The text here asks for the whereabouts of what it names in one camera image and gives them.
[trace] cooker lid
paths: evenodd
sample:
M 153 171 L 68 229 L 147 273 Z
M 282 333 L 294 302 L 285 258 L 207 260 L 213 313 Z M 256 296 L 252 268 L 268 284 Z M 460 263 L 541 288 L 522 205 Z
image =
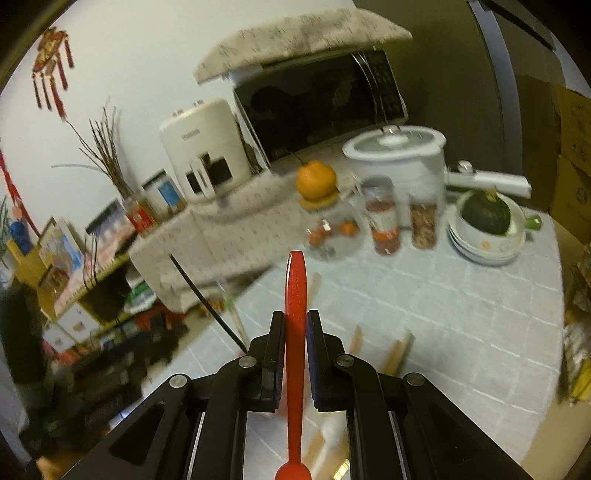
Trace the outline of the cooker lid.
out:
M 366 161 L 409 160 L 437 155 L 445 137 L 425 127 L 384 127 L 354 137 L 343 146 L 348 158 Z

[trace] green handle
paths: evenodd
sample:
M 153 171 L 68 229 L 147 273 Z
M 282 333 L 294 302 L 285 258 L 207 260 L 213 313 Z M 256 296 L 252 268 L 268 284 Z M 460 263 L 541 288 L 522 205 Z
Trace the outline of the green handle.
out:
M 525 228 L 529 230 L 540 230 L 542 228 L 542 217 L 538 214 L 525 217 Z

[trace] chinese knot ornament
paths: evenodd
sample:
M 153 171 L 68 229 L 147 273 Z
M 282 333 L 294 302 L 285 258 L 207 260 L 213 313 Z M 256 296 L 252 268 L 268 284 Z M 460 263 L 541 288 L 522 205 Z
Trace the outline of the chinese knot ornament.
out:
M 66 117 L 66 111 L 64 110 L 64 104 L 60 99 L 60 95 L 57 91 L 56 78 L 54 73 L 57 71 L 60 75 L 61 86 L 64 90 L 68 89 L 68 81 L 66 80 L 66 72 L 61 60 L 59 52 L 60 47 L 64 45 L 66 52 L 66 59 L 68 66 L 74 68 L 74 60 L 72 59 L 72 51 L 70 50 L 70 43 L 68 41 L 68 35 L 65 30 L 58 30 L 56 27 L 48 28 L 43 32 L 39 45 L 37 46 L 37 58 L 35 59 L 35 65 L 33 65 L 33 85 L 35 87 L 35 97 L 37 98 L 37 106 L 43 108 L 41 103 L 41 96 L 39 95 L 39 88 L 37 87 L 37 79 L 41 80 L 41 86 L 43 88 L 43 96 L 45 97 L 45 103 L 48 110 L 52 110 L 51 102 L 49 100 L 49 94 L 47 93 L 47 83 L 51 89 L 53 96 L 53 102 L 55 103 L 57 113 L 61 118 Z

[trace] green pumpkin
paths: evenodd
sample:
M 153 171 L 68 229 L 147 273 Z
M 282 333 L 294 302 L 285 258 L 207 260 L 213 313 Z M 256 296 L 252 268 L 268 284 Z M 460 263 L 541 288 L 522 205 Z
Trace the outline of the green pumpkin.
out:
M 464 203 L 462 218 L 481 232 L 505 235 L 511 223 L 511 210 L 493 188 L 469 197 Z

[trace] screw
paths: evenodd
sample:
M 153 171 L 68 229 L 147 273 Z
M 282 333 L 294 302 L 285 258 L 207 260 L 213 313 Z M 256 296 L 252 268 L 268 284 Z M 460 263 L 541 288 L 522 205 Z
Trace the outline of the screw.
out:
M 416 373 L 408 374 L 407 383 L 413 387 L 420 387 L 425 383 L 425 377 Z
M 355 359 L 350 355 L 339 355 L 336 358 L 336 364 L 340 367 L 351 367 L 355 363 Z
M 256 365 L 256 358 L 250 355 L 245 355 L 240 358 L 238 365 L 240 365 L 242 368 L 254 367 Z
M 175 375 L 170 379 L 168 383 L 173 388 L 181 388 L 187 384 L 187 377 L 185 377 L 184 375 Z

